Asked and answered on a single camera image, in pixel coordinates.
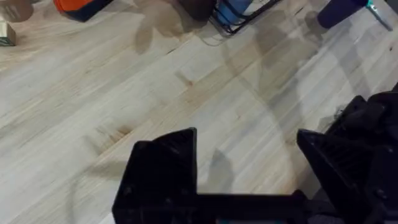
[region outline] wooden floor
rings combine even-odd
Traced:
[[[115,0],[87,23],[52,1],[0,49],[0,223],[112,223],[133,144],[198,129],[200,192],[312,194],[298,128],[398,81],[398,16],[325,31],[325,0],[284,0],[236,37],[174,3]]]

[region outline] small box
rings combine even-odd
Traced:
[[[398,14],[398,1],[386,0],[387,4]]]
[[[17,35],[11,26],[4,21],[0,21],[0,46],[15,46]]]

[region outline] black machine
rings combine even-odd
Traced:
[[[398,223],[398,85],[355,97],[325,134],[301,129],[297,144],[328,201],[292,195],[197,193],[197,132],[190,128],[134,145],[116,200],[116,224]]]

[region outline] blue container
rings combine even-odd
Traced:
[[[228,1],[239,14],[243,14],[252,3],[252,0],[221,0],[220,5],[218,6],[218,10],[220,12],[217,17],[223,25],[233,25],[240,19],[229,9],[224,1]]]

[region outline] orange object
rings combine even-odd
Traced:
[[[59,12],[71,19],[85,22],[112,0],[54,0]]]

